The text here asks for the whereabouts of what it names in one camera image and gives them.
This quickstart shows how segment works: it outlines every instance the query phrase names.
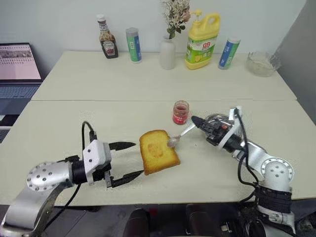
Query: slice of bread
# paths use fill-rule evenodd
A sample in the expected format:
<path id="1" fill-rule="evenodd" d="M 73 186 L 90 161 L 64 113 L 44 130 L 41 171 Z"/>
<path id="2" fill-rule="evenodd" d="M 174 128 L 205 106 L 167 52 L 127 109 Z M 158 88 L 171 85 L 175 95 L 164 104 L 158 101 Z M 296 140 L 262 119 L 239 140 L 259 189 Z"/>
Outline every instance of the slice of bread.
<path id="1" fill-rule="evenodd" d="M 146 175 L 180 164 L 174 148 L 167 146 L 169 138 L 164 130 L 150 131 L 140 137 L 140 152 Z"/>

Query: robotic arm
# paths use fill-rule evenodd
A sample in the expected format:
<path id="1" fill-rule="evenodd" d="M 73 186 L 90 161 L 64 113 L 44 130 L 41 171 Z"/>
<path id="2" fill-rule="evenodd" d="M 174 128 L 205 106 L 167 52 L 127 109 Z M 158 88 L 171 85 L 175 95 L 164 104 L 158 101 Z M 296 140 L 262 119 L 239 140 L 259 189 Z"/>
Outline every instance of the robotic arm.
<path id="1" fill-rule="evenodd" d="M 25 180 L 25 187 L 9 207 L 0 226 L 0 236 L 40 236 L 58 195 L 66 188 L 86 182 L 93 185 L 102 179 L 105 179 L 107 188 L 114 188 L 132 181 L 143 172 L 132 172 L 114 180 L 110 174 L 111 150 L 123 150 L 135 143 L 103 143 L 97 140 L 96 133 L 88 126 L 91 142 L 83 150 L 83 160 L 73 156 L 35 166 Z"/>
<path id="2" fill-rule="evenodd" d="M 247 221 L 250 237 L 295 236 L 294 214 L 291 212 L 291 188 L 294 170 L 287 161 L 269 155 L 259 145 L 248 141 L 239 107 L 230 115 L 214 114 L 202 119 L 192 116 L 193 123 L 206 134 L 206 140 L 219 149 L 225 149 L 249 170 L 257 171 L 262 181 L 251 184 L 256 196 L 255 213 Z M 11 205 L 0 225 L 3 237 L 36 237 L 46 227 L 51 209 L 58 195 L 75 184 L 105 179 L 107 187 L 117 187 L 138 177 L 136 171 L 114 180 L 110 174 L 111 150 L 122 150 L 134 143 L 103 143 L 97 140 L 90 127 L 90 144 L 78 156 L 59 162 L 44 162 L 34 167 L 26 178 L 26 185 Z"/>
<path id="3" fill-rule="evenodd" d="M 292 190 L 289 186 L 294 169 L 286 160 L 269 155 L 259 145 L 245 139 L 240 107 L 232 108 L 229 116 L 214 114 L 206 119 L 192 116 L 192 121 L 205 132 L 209 143 L 225 149 L 240 165 L 249 166 L 263 178 L 254 184 L 256 218 L 250 220 L 246 226 L 249 236 L 295 235 L 294 214 L 290 209 Z"/>

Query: glass bowl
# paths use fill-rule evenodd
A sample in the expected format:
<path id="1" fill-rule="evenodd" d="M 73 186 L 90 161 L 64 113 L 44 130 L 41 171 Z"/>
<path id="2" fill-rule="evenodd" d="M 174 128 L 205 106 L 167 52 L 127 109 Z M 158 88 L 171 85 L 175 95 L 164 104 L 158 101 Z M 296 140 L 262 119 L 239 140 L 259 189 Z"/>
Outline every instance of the glass bowl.
<path id="1" fill-rule="evenodd" d="M 249 53 L 247 58 L 247 68 L 254 75 L 259 77 L 269 77 L 280 68 L 280 59 L 275 55 L 264 52 Z"/>

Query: table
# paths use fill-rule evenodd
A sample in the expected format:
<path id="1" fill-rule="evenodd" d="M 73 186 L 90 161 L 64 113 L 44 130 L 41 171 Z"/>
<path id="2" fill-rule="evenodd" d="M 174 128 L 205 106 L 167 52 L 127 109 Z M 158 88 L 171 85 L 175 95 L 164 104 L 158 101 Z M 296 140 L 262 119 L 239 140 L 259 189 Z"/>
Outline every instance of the table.
<path id="1" fill-rule="evenodd" d="M 25 185 L 31 168 L 44 161 L 81 155 L 80 127 L 89 121 L 98 139 L 130 141 L 136 146 L 113 152 L 112 174 L 143 168 L 139 137 L 154 129 L 179 134 L 184 126 L 171 119 L 174 101 L 31 101 L 16 121 L 0 149 L 0 204 L 11 204 Z M 271 155 L 288 160 L 295 169 L 293 198 L 316 197 L 311 177 L 316 167 L 316 127 L 297 101 L 192 101 L 193 115 L 228 113 L 241 105 L 249 139 Z M 226 151 L 208 144 L 199 129 L 184 136 L 176 149 L 181 164 L 106 190 L 104 181 L 83 184 L 72 205 L 137 203 L 192 203 L 238 201 L 251 187 L 238 182 L 237 161 Z M 65 190 L 56 205 L 73 193 Z"/>
<path id="2" fill-rule="evenodd" d="M 239 54 L 229 70 L 220 70 L 219 54 L 198 70 L 184 65 L 164 70 L 158 53 L 143 53 L 140 64 L 127 53 L 106 59 L 102 52 L 65 52 L 32 100 L 95 101 L 211 101 L 223 99 L 295 100 L 278 73 L 268 78 L 254 76 L 245 68 L 247 55 Z"/>

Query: blue cylindrical container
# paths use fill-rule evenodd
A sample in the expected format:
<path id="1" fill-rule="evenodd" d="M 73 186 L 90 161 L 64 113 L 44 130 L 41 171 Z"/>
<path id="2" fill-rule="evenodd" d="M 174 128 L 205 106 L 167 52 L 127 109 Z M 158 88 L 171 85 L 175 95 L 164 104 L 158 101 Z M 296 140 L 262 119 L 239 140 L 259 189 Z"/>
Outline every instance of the blue cylindrical container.
<path id="1" fill-rule="evenodd" d="M 233 57 L 236 53 L 236 50 L 239 46 L 239 39 L 228 39 L 222 54 L 221 59 L 219 60 L 218 67 L 220 69 L 228 69 L 231 65 Z"/>

